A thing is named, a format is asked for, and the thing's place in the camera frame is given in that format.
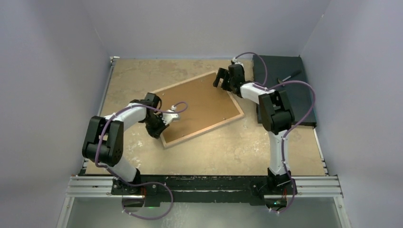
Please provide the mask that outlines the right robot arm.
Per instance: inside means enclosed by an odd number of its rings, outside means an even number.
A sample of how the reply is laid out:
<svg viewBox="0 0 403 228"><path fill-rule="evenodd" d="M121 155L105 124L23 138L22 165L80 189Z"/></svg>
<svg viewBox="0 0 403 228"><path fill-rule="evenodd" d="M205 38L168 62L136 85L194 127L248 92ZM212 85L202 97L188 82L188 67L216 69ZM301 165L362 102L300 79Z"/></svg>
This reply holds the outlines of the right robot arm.
<svg viewBox="0 0 403 228"><path fill-rule="evenodd" d="M270 163L268 167L267 188L279 193L287 185L292 185L288 164L287 132L295 120L288 96L284 91L268 89L255 82L245 80L242 64L219 68L213 86L234 95L253 101L259 106L263 128L268 132L270 143Z"/></svg>

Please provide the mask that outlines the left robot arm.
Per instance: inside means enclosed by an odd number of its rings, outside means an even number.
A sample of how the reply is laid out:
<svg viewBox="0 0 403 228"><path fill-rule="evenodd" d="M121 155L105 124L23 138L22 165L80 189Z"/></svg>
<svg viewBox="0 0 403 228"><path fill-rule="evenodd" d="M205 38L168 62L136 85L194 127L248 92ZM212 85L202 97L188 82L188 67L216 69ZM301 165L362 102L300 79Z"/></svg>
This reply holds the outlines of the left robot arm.
<svg viewBox="0 0 403 228"><path fill-rule="evenodd" d="M142 187L140 171L123 157L124 132L136 123L145 124L148 134L158 139L169 126L159 111L161 98L147 93L142 100L132 100L123 110L101 117L93 116L86 131L82 155L119 177L129 194L137 194Z"/></svg>

